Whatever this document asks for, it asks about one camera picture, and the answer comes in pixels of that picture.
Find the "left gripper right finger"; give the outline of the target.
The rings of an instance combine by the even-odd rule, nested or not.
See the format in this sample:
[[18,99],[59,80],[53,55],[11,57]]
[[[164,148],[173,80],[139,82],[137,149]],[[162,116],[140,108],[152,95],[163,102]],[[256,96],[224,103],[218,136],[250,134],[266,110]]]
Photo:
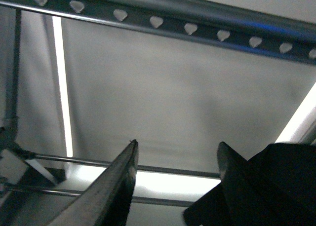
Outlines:
[[247,183],[247,161],[225,142],[218,145],[217,161],[220,179],[224,183]]

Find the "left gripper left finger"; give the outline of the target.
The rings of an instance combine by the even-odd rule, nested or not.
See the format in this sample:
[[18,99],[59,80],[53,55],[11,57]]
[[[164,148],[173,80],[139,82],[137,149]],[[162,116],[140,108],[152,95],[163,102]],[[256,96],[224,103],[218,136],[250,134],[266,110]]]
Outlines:
[[50,226],[124,226],[136,183],[138,142],[132,140],[108,168]]

